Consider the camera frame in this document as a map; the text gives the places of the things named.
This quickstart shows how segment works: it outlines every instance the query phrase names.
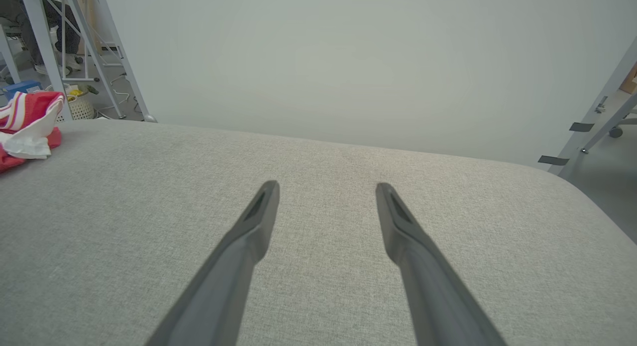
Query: white shoe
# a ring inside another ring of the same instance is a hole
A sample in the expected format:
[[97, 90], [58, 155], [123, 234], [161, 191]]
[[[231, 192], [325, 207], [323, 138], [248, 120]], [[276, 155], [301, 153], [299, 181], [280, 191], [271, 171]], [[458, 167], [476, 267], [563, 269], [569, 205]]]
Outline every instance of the white shoe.
[[[57, 60], [57, 63], [62, 65], [62, 53], [60, 51], [54, 51], [54, 52], [55, 52], [55, 60]], [[75, 60], [76, 58], [78, 58], [78, 56], [75, 55], [75, 53], [64, 54], [64, 62], [66, 63], [68, 67], [71, 67], [71, 69], [74, 69], [76, 71], [82, 70], [84, 68], [84, 64], [78, 63], [77, 60]]]
[[[35, 68], [36, 68], [36, 71], [38, 71], [39, 74], [48, 75], [48, 73], [46, 73], [45, 65], [35, 65]], [[62, 71], [64, 71], [64, 77], [68, 76], [71, 73], [71, 68], [70, 67], [62, 69], [62, 66], [57, 65], [57, 69], [60, 71], [60, 74], [62, 74]]]

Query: gray tape strip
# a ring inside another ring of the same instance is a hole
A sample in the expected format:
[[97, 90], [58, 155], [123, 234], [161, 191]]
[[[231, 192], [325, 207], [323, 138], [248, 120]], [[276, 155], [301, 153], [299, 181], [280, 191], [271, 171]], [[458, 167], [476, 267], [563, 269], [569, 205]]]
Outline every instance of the gray tape strip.
[[595, 123], [579, 123], [579, 122], [575, 122], [573, 123], [573, 125], [571, 126], [571, 131], [574, 132], [589, 132], [593, 126], [595, 125]]
[[552, 165], [566, 165], [568, 163], [568, 158], [557, 158], [557, 157], [549, 157], [548, 155], [543, 155], [539, 158], [538, 163], [546, 163]]

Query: person's leg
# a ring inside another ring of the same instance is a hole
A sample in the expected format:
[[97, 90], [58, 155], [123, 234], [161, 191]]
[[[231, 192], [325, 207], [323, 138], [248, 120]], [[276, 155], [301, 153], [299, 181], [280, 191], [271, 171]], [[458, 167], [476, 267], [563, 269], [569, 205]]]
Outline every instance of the person's leg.
[[[59, 1], [53, 1], [57, 9], [62, 11], [62, 3]], [[67, 22], [65, 24], [65, 39], [66, 39], [66, 51], [62, 51], [62, 16], [55, 11], [55, 9], [47, 2], [44, 1], [45, 4], [45, 13], [46, 17], [49, 21], [49, 26], [58, 26], [57, 29], [57, 42], [55, 42], [55, 48], [57, 51], [63, 53], [78, 53], [78, 46], [80, 46], [80, 36], [73, 30], [70, 24]], [[71, 11], [71, 7], [68, 5], [64, 5], [64, 13], [66, 14], [66, 18], [75, 26], [78, 31], [80, 28], [78, 27], [77, 21], [75, 21], [75, 16], [73, 15], [73, 11]]]
[[0, 0], [0, 17], [15, 22], [20, 27], [22, 33], [22, 41], [24, 46], [29, 50], [31, 59], [36, 65], [43, 64], [42, 56], [39, 53], [36, 35], [31, 28], [31, 22], [25, 12], [24, 5], [19, 0]]

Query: white backdrop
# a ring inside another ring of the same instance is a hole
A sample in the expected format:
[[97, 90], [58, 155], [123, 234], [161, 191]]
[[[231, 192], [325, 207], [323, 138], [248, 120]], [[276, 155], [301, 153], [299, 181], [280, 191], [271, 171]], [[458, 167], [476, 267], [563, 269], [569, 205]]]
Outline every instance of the white backdrop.
[[637, 0], [107, 2], [160, 123], [544, 169], [637, 35]]

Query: caster wheel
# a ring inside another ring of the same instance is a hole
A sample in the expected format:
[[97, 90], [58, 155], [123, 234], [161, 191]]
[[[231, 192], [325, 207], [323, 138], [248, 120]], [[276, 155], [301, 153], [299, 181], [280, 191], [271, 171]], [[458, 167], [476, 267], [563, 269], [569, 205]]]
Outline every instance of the caster wheel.
[[614, 127], [610, 131], [608, 131], [608, 135], [612, 138], [619, 138], [624, 134], [624, 131], [619, 127]]

